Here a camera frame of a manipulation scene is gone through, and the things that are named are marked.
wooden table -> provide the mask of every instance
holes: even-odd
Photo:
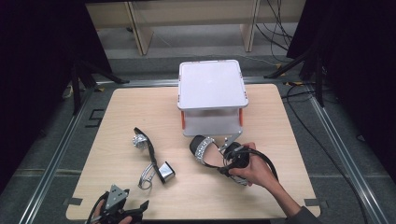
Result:
[[[283,187],[298,204],[315,199],[290,123],[275,85],[246,85],[249,105],[244,109],[244,132],[239,143],[255,142],[274,163]],[[139,177],[150,163],[149,152],[132,144],[134,127],[154,145],[159,165],[165,161],[176,177],[163,185],[154,176],[153,187],[142,190]],[[112,184],[130,189],[125,209],[149,200],[145,220],[259,219],[285,217],[276,200],[258,186],[244,187],[195,160],[190,137],[182,134],[177,87],[115,90],[91,153],[69,205],[69,219],[86,219],[94,203]],[[224,136],[216,137],[222,144]],[[318,206],[309,206],[315,215]]]

sleeve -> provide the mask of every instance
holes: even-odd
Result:
[[[285,224],[320,224],[321,222],[306,207],[302,207],[299,213],[286,220]]]

human hand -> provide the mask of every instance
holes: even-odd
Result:
[[[99,204],[96,206],[95,212],[93,213],[93,217],[99,217],[100,216],[100,209],[102,208],[103,204],[105,203],[105,200],[102,199]],[[125,219],[121,220],[119,224],[129,224],[132,221],[132,217],[126,217]]]
[[[254,143],[246,143],[244,146],[256,150]],[[250,154],[250,162],[245,168],[233,168],[229,171],[230,175],[239,175],[247,179],[248,185],[260,185],[272,192],[278,188],[279,182],[274,177],[268,164],[258,155]]]

gray floor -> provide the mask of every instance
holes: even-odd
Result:
[[[292,35],[296,24],[285,24],[284,26]],[[252,52],[244,51],[238,25],[158,27],[154,28],[154,32],[155,35],[148,54],[140,56],[133,35],[125,29],[98,31],[114,73],[119,77],[131,80],[131,85],[174,84],[178,76],[178,65],[181,62],[211,59],[236,59],[240,62],[244,77],[257,78],[262,83],[275,83],[282,96],[286,95],[290,88],[290,86],[284,85],[285,82],[299,81],[300,65],[278,79],[262,78],[264,75],[275,72],[275,64],[285,64],[275,59],[273,53],[278,59],[289,60],[284,57],[285,50],[271,47],[270,43],[257,30]],[[279,37],[276,41],[284,43],[283,39]],[[99,82],[107,81],[100,76],[95,76],[95,78]],[[114,90],[114,87],[108,85],[103,91],[95,91],[92,94],[70,144],[62,156],[49,190],[35,215],[34,223],[82,223],[82,221],[70,221],[65,217],[67,206],[64,205],[64,200],[72,197],[98,130],[98,128],[87,127],[87,125],[96,123],[96,120],[90,120],[90,115],[94,109],[106,110]],[[305,87],[293,90],[293,92],[299,91],[305,91]],[[329,154],[345,172],[345,167],[334,150],[332,141],[324,130],[310,98],[311,95],[303,94],[290,98],[290,103],[306,127],[327,148]],[[389,223],[396,223],[396,214],[394,213],[396,211],[394,203],[396,186],[394,182],[389,178],[372,150],[356,138],[359,135],[359,130],[355,128],[350,117],[337,103],[332,93],[326,91],[324,98],[325,109],[331,117],[332,123],[342,136],[352,158],[361,169],[380,208]],[[345,179],[334,168],[334,164],[318,143],[297,120],[286,101],[285,109],[314,191],[321,204],[322,210],[319,219],[324,223],[363,223],[357,198]],[[41,176],[48,168],[68,122],[72,118],[72,111],[72,98],[66,98],[50,118],[47,127],[43,130],[45,134],[32,145],[21,163],[20,169],[12,177],[0,197],[0,223],[18,223],[21,220],[23,212],[34,194]],[[103,113],[96,112],[95,116],[101,117]],[[367,216],[369,223],[374,223],[370,216]],[[272,223],[283,223],[284,220],[271,221]]]

